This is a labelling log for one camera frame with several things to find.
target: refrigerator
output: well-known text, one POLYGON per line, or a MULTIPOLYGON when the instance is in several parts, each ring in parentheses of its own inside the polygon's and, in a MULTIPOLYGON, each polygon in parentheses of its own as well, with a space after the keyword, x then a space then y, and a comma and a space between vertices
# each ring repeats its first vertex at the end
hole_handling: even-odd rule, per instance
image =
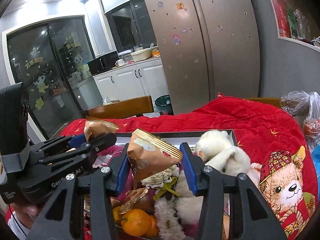
POLYGON ((250 0, 145 0, 175 114, 217 97, 257 97, 260 47, 250 0))
POLYGON ((94 54, 83 17, 67 17, 31 25, 7 36, 16 83, 29 90, 30 117, 45 139, 81 111, 102 105, 87 67, 94 54))

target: bear nose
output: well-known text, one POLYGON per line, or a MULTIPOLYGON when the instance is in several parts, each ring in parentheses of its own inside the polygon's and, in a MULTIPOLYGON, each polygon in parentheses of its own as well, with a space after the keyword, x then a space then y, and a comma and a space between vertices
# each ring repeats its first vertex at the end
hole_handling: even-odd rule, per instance
POLYGON ((290 192, 293 192, 293 191, 296 190, 296 188, 297 188, 297 184, 293 184, 293 185, 289 188, 289 191, 290 191, 290 192))

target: green trash can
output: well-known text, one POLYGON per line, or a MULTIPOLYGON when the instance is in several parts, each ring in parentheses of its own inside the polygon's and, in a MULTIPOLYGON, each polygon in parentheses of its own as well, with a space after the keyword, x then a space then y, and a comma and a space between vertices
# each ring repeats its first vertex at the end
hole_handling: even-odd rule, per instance
POLYGON ((160 115, 173 115, 171 99, 169 95, 157 98, 155 101, 155 105, 160 115))

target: white door frame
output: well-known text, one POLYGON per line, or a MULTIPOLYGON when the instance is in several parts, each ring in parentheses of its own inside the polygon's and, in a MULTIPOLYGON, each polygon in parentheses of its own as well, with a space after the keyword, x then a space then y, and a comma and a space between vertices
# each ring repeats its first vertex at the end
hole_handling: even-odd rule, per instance
MULTIPOLYGON (((70 15, 70 14, 68 14, 68 15, 61 15, 61 14, 50 15, 50 16, 42 17, 41 20, 38 20, 36 22, 32 22, 30 24, 17 25, 15 27, 12 27, 12 28, 2 32, 2 49, 3 49, 3 56, 4 56, 4 64, 5 64, 5 68, 7 71, 10 85, 15 84, 16 82, 14 81, 14 77, 13 77, 11 66, 10 66, 10 59, 9 59, 8 46, 7 46, 7 36, 11 33, 14 33, 18 30, 21 30, 23 28, 26 28, 26 27, 29 27, 29 26, 32 26, 35 24, 39 24, 42 22, 46 22, 48 20, 55 20, 55 19, 75 17, 75 16, 84 16, 85 25, 86 25, 86 28, 88 31, 89 39, 92 44, 94 54, 98 55, 97 45, 96 45, 96 42, 95 42, 93 34, 92 34, 92 30, 91 30, 91 26, 90 26, 87 14, 85 14, 85 15, 84 14, 81 14, 81 15, 70 15)), ((36 134, 36 136, 38 137, 38 139, 40 141, 43 142, 46 140, 45 137, 43 136, 43 134, 41 133, 41 131, 39 130, 39 128, 36 126, 35 122, 33 121, 32 117, 30 116, 30 114, 28 114, 28 124, 30 125, 30 127, 32 128, 32 130, 34 131, 34 133, 36 134)))

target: microwave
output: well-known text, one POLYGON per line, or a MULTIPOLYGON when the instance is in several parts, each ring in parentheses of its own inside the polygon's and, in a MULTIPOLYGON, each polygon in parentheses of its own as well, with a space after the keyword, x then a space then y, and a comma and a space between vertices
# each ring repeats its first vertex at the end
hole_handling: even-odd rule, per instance
POLYGON ((88 62, 88 67, 92 76, 106 72, 116 66, 116 61, 119 59, 117 51, 104 54, 94 60, 88 62))

